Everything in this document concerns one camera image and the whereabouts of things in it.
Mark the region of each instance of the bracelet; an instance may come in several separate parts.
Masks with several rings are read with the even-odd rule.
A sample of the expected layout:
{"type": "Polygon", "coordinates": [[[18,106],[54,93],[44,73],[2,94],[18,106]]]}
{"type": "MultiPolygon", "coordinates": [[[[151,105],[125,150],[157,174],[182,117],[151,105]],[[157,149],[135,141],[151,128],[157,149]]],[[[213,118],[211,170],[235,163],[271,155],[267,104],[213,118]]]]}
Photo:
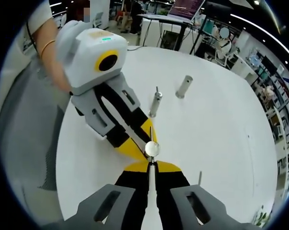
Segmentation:
{"type": "Polygon", "coordinates": [[[47,44],[45,44],[45,46],[43,47],[41,54],[40,54],[40,58],[43,58],[43,54],[44,54],[44,50],[47,48],[48,45],[50,45],[51,43],[55,42],[55,40],[51,40],[49,41],[47,44]]]}

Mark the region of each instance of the person's arm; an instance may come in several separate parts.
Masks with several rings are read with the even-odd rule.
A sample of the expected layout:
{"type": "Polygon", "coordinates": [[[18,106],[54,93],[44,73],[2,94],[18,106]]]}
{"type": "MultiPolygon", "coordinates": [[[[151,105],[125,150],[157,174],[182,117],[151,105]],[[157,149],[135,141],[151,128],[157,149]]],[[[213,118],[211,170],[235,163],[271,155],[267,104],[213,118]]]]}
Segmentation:
{"type": "MultiPolygon", "coordinates": [[[[44,46],[56,39],[58,33],[57,25],[53,20],[51,8],[48,1],[44,1],[31,15],[28,20],[30,32],[33,35],[33,39],[36,43],[38,54],[41,56],[41,52],[44,46]]],[[[45,49],[43,56],[41,56],[42,62],[53,79],[55,85],[61,90],[66,92],[71,91],[71,87],[64,75],[64,71],[61,63],[56,61],[56,48],[55,42],[50,43],[45,49]]]]}
{"type": "Polygon", "coordinates": [[[220,50],[220,51],[221,51],[221,46],[220,46],[220,43],[219,43],[219,42],[216,42],[215,48],[216,48],[217,50],[220,50]]]}

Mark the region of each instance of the laptop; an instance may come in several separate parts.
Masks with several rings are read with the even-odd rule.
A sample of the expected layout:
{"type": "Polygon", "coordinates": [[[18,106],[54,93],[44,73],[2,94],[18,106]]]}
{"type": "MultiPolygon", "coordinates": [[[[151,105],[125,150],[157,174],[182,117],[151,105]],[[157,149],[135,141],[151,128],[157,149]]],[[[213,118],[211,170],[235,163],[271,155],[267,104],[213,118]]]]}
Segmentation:
{"type": "Polygon", "coordinates": [[[205,0],[176,0],[167,16],[156,14],[140,14],[139,16],[149,20],[191,24],[204,2],[205,0]]]}

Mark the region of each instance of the metal peg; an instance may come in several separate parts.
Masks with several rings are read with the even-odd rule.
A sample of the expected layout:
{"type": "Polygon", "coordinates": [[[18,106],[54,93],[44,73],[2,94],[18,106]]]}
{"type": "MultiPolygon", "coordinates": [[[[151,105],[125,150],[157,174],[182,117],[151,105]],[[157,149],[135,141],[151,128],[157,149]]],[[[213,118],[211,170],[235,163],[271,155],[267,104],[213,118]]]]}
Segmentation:
{"type": "Polygon", "coordinates": [[[150,127],[150,139],[151,141],[154,141],[154,137],[153,137],[153,127],[150,127]]]}
{"type": "Polygon", "coordinates": [[[202,181],[202,171],[200,171],[200,175],[199,175],[199,182],[198,182],[199,186],[201,185],[201,181],[202,181]]]}
{"type": "Polygon", "coordinates": [[[189,76],[189,75],[185,76],[180,88],[175,93],[175,95],[179,99],[183,99],[185,97],[185,93],[186,93],[187,89],[189,88],[189,86],[191,85],[192,81],[193,81],[193,78],[191,76],[189,76]]]}
{"type": "Polygon", "coordinates": [[[163,94],[158,91],[158,88],[156,87],[156,92],[154,94],[154,99],[149,111],[149,117],[156,117],[156,113],[160,104],[160,101],[163,98],[163,94]]]}

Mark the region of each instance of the ceiling light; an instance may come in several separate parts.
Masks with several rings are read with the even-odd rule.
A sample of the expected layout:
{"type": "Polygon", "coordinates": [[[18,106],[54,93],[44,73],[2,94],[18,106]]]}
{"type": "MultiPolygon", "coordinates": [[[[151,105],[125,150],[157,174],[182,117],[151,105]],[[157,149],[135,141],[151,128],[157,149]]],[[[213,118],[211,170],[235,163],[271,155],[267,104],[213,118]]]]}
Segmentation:
{"type": "Polygon", "coordinates": [[[272,34],[270,34],[268,31],[264,30],[263,28],[261,28],[260,26],[254,24],[253,22],[248,21],[247,19],[244,19],[242,17],[239,17],[237,15],[231,14],[232,17],[238,18],[240,20],[245,21],[246,23],[251,24],[252,26],[255,26],[257,29],[260,29],[262,32],[266,33],[268,36],[270,36],[274,41],[276,41],[281,47],[283,47],[284,50],[286,50],[286,52],[289,54],[289,50],[287,49],[286,46],[284,46],[279,40],[277,40],[276,37],[274,37],[272,34]]]}
{"type": "Polygon", "coordinates": [[[61,2],[55,3],[55,4],[50,5],[50,7],[52,7],[52,6],[58,6],[58,5],[60,5],[60,4],[62,4],[62,3],[61,3],[61,2]]]}
{"type": "Polygon", "coordinates": [[[65,12],[67,12],[67,11],[61,11],[61,12],[59,12],[59,13],[53,14],[52,16],[56,16],[56,15],[58,15],[58,14],[63,14],[63,13],[65,13],[65,12]]]}

